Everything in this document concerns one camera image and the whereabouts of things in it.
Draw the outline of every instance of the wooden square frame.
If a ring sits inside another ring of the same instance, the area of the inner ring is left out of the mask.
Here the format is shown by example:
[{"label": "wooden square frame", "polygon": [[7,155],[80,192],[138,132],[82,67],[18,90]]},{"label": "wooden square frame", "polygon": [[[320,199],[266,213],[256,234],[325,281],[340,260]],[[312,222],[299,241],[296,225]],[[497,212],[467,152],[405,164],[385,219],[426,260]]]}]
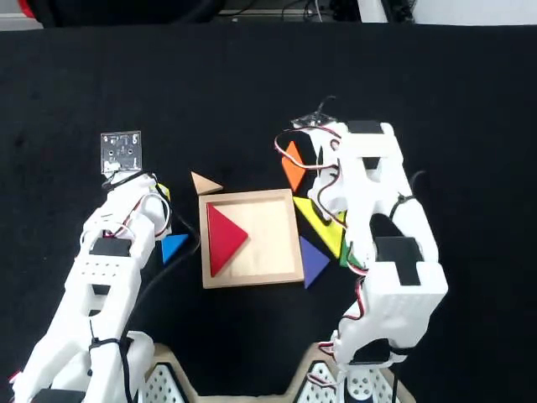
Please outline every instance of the wooden square frame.
[{"label": "wooden square frame", "polygon": [[[207,203],[248,233],[248,240],[215,277],[211,277]],[[203,288],[304,280],[290,189],[200,196],[200,233]]]}]

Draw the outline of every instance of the circuit board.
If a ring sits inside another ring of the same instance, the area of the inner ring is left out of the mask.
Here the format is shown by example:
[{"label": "circuit board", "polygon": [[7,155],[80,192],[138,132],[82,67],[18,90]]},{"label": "circuit board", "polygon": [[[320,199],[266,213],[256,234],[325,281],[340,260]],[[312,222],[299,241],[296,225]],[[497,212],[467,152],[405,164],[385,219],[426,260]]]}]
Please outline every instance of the circuit board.
[{"label": "circuit board", "polygon": [[142,169],[140,131],[101,133],[101,173]]}]

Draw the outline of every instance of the robotic arm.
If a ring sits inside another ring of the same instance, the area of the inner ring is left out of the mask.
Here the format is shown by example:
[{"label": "robotic arm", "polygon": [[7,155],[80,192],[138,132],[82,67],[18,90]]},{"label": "robotic arm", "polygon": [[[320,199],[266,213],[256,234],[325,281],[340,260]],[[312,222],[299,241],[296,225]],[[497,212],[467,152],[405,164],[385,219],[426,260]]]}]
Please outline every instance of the robotic arm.
[{"label": "robotic arm", "polygon": [[15,403],[51,393],[53,401],[124,402],[127,394],[133,401],[143,385],[153,341],[142,332],[124,337],[124,328],[155,239],[170,233],[170,207],[156,177],[141,171],[139,141],[136,132],[103,135],[110,191],[84,224],[58,310],[14,381]]},{"label": "robotic arm", "polygon": [[[394,129],[388,123],[338,122],[319,110],[293,125],[288,132],[309,134],[317,155],[317,165],[306,167],[318,169],[307,193],[314,210],[326,223],[347,212],[340,225],[346,230],[347,264],[357,274],[357,301],[320,349],[342,374],[355,365],[401,362],[425,334],[447,283],[427,217],[404,173]],[[403,237],[373,239],[374,213],[389,217]],[[388,348],[384,359],[361,356],[379,340]]]}]

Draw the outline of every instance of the black chair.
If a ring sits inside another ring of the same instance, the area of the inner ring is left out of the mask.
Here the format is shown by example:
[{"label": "black chair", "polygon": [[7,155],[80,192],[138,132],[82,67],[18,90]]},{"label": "black chair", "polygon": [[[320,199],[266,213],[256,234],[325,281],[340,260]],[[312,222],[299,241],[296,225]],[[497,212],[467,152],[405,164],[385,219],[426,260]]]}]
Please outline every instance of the black chair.
[{"label": "black chair", "polygon": [[202,23],[225,0],[29,0],[45,28],[89,25]]}]

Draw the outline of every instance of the dark blue triangle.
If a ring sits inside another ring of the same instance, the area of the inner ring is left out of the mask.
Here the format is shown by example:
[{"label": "dark blue triangle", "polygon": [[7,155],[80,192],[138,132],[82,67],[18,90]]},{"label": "dark blue triangle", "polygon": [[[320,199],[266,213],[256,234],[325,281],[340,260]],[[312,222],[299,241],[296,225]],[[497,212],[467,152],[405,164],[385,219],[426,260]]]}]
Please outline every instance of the dark blue triangle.
[{"label": "dark blue triangle", "polygon": [[177,252],[177,249],[181,247],[187,238],[188,234],[182,233],[181,235],[168,235],[161,241],[162,262],[164,264],[168,263],[168,260]]},{"label": "dark blue triangle", "polygon": [[304,287],[308,288],[330,260],[302,237],[300,237],[300,252],[302,254],[302,267],[304,268]]}]

